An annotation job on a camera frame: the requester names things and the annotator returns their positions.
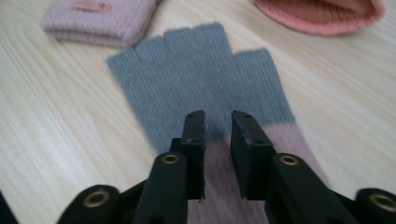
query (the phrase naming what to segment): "purple knit item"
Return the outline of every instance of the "purple knit item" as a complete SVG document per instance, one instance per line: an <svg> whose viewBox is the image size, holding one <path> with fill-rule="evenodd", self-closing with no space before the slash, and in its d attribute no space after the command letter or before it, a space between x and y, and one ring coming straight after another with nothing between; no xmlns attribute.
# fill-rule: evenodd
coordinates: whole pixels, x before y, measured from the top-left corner
<svg viewBox="0 0 396 224"><path fill-rule="evenodd" d="M41 27L57 39L126 48L142 38L155 7L155 0L54 0Z"/></svg>

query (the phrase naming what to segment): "wood grain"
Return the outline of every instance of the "wood grain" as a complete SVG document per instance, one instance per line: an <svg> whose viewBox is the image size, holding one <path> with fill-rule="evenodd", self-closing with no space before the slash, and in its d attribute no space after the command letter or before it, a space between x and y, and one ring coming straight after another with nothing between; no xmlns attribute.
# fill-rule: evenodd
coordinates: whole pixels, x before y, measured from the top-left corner
<svg viewBox="0 0 396 224"><path fill-rule="evenodd" d="M396 2L354 35L320 37L266 18L252 0L166 0L146 37L219 21L234 52L268 48L332 189L396 193ZM0 2L0 189L20 223L55 223L83 189L126 190L155 153L105 60L118 49L56 41L50 0Z"/></svg>

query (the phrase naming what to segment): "table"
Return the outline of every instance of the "table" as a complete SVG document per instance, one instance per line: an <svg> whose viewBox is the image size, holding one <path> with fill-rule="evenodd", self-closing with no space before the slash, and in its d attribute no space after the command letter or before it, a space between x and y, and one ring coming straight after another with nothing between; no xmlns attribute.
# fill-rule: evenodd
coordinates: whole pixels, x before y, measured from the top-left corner
<svg viewBox="0 0 396 224"><path fill-rule="evenodd" d="M55 223L95 184L124 191L155 157L106 58L119 49L56 41L50 0L0 2L0 189L20 223ZM396 2L353 35L306 35L252 0L165 0L146 38L218 21L234 52L268 48L304 138L331 188L396 193Z"/></svg>

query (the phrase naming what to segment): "tabletop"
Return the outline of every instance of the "tabletop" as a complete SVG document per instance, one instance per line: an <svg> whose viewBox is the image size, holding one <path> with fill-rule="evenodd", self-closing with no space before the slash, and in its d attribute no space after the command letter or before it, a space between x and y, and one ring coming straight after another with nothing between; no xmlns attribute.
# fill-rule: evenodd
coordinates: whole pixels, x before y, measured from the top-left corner
<svg viewBox="0 0 396 224"><path fill-rule="evenodd" d="M20 223L55 223L85 188L124 191L156 156L106 59L119 49L57 41L50 0L0 1L0 190ZM253 0L165 0L145 38L218 21L233 52L271 52L291 110L329 178L396 193L396 2L352 35L322 37L268 19Z"/></svg>

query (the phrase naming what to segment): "mauve beanie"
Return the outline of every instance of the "mauve beanie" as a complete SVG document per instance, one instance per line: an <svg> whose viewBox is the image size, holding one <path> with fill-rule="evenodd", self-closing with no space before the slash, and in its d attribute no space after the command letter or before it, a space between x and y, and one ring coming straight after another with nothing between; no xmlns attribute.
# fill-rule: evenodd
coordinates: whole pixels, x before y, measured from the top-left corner
<svg viewBox="0 0 396 224"><path fill-rule="evenodd" d="M188 113L205 111L205 199L189 201L188 223L268 223L264 202L240 197L230 152L235 109L256 118L277 152L301 157L326 182L291 113L269 52L232 55L220 24L168 31L107 63L159 153L180 137Z"/></svg>
<svg viewBox="0 0 396 224"><path fill-rule="evenodd" d="M312 35L357 32L385 14L385 0L255 0L268 17Z"/></svg>
<svg viewBox="0 0 396 224"><path fill-rule="evenodd" d="M53 0L41 22L57 39L126 48L146 31L156 0Z"/></svg>

